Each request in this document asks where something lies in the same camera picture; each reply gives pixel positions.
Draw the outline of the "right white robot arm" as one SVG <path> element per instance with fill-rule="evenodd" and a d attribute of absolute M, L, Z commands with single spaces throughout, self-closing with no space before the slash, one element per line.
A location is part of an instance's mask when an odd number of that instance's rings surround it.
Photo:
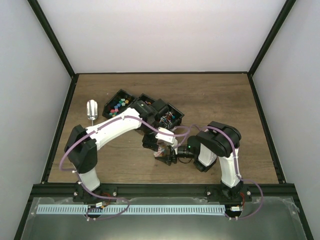
<path fill-rule="evenodd" d="M 240 132 L 233 126 L 211 121 L 196 135 L 187 138 L 186 145 L 162 145 L 154 153 L 154 158 L 167 165 L 187 158 L 194 160 L 200 172 L 207 172 L 217 161 L 221 168 L 221 194 L 229 202 L 240 196 L 243 179 L 239 170 L 238 152 Z"/>

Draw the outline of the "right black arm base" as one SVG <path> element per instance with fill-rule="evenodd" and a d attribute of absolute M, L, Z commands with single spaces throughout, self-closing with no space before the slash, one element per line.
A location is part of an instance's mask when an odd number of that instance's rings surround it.
<path fill-rule="evenodd" d="M 251 202 L 252 197 L 247 194 L 250 189 L 243 183 L 238 183 L 235 187 L 228 187 L 224 183 L 212 184 L 205 188 L 204 195 L 209 202 L 219 202 L 220 204 L 239 204 L 243 200 Z"/>

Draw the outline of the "metal scoop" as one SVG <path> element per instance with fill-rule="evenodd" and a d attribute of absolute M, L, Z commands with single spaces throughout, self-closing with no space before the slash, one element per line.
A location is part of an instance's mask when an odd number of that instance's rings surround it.
<path fill-rule="evenodd" d="M 86 103 L 86 116 L 91 121 L 91 125 L 94 125 L 94 121 L 98 118 L 98 103 L 91 99 Z"/>

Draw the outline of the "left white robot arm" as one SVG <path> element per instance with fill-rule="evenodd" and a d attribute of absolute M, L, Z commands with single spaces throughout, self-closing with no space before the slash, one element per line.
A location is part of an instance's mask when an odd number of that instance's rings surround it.
<path fill-rule="evenodd" d="M 129 131 L 140 130 L 144 133 L 144 148 L 157 151 L 158 143 L 170 147 L 176 145 L 174 133 L 159 125 L 161 114 L 166 111 L 166 104 L 160 100 L 153 104 L 139 100 L 102 123 L 86 128 L 77 125 L 72 129 L 60 163 L 69 159 L 74 168 L 67 170 L 77 174 L 86 188 L 84 195 L 89 201 L 97 202 L 102 196 L 101 182 L 96 172 L 98 151 L 110 141 Z"/>

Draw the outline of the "clear glass jar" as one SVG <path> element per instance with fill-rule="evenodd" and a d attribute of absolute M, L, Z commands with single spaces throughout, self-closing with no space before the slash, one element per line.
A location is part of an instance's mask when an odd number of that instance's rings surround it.
<path fill-rule="evenodd" d="M 157 151 L 153 152 L 153 155 L 155 158 L 165 157 L 169 153 L 169 147 L 168 147 L 167 142 L 162 141 L 162 140 L 158 140 L 157 146 L 158 146 Z"/>

